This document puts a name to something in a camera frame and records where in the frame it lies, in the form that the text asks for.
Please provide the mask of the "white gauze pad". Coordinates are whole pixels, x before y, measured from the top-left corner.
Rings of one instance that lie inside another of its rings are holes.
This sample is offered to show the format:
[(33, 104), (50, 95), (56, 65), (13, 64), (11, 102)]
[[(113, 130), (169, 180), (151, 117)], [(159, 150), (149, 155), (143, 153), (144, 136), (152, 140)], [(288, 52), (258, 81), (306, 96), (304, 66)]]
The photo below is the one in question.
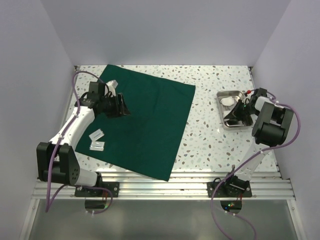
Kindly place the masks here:
[(223, 112), (223, 118), (224, 118), (225, 120), (233, 119), (233, 118), (234, 118), (234, 113), (233, 113), (233, 111), (232, 111), (232, 110), (225, 110), (225, 111)]
[(229, 96), (229, 97), (222, 98), (220, 102), (223, 106), (230, 107), (235, 104), (235, 99)]

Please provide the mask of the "stainless steel tray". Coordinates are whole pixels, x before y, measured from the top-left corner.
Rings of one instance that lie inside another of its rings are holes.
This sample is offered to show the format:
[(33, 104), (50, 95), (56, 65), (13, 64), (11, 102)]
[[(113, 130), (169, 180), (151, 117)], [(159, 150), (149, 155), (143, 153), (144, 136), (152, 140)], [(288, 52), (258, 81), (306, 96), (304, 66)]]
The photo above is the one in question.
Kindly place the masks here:
[(249, 129), (253, 126), (252, 117), (243, 111), (238, 103), (243, 103), (246, 94), (240, 90), (218, 91), (216, 102), (222, 126), (228, 131)]

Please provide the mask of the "white labelled packet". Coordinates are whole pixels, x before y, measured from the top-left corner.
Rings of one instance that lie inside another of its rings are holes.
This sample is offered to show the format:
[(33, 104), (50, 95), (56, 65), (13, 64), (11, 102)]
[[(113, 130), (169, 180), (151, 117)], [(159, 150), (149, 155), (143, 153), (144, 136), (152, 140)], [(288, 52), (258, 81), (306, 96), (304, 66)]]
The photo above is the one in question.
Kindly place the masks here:
[(94, 131), (93, 133), (91, 133), (91, 134), (89, 135), (89, 138), (90, 138), (93, 142), (95, 142), (95, 141), (101, 139), (104, 135), (105, 135), (105, 134), (104, 134), (104, 132), (103, 132), (101, 129), (97, 129), (96, 131)]

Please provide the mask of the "green surgical drape cloth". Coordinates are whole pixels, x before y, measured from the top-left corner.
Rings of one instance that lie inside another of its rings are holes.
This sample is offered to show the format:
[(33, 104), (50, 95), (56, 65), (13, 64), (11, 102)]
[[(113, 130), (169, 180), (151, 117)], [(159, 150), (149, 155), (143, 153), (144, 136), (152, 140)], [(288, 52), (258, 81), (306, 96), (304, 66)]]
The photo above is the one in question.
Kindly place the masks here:
[[(117, 167), (168, 181), (175, 163), (196, 87), (174, 80), (108, 65), (105, 82), (116, 80), (116, 91), (130, 115), (98, 116), (87, 127), (76, 152)], [(92, 151), (89, 135), (101, 129), (103, 151)]]

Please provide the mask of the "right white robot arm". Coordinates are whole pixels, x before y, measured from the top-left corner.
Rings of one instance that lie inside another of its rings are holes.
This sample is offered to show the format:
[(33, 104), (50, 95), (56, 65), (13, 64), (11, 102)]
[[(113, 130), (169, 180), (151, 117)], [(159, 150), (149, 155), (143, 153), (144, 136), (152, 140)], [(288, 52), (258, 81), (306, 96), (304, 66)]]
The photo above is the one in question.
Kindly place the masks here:
[(251, 115), (257, 118), (251, 136), (254, 142), (238, 167), (233, 167), (221, 188), (227, 196), (237, 197), (250, 187), (252, 175), (262, 159), (273, 149), (281, 146), (289, 133), (294, 111), (279, 105), (276, 97), (264, 88), (248, 90), (243, 100), (238, 100), (223, 119), (245, 122)]

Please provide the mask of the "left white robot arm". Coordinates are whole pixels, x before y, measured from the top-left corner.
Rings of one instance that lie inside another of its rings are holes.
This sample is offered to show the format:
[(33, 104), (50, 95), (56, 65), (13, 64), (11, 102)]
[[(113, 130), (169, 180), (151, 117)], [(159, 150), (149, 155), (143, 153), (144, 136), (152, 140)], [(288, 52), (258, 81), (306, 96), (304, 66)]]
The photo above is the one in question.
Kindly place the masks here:
[(130, 114), (118, 83), (90, 82), (89, 89), (74, 104), (71, 116), (62, 129), (48, 142), (36, 148), (38, 179), (42, 182), (86, 186), (92, 196), (103, 193), (104, 184), (97, 172), (82, 169), (75, 149), (87, 127), (96, 117), (118, 118)]

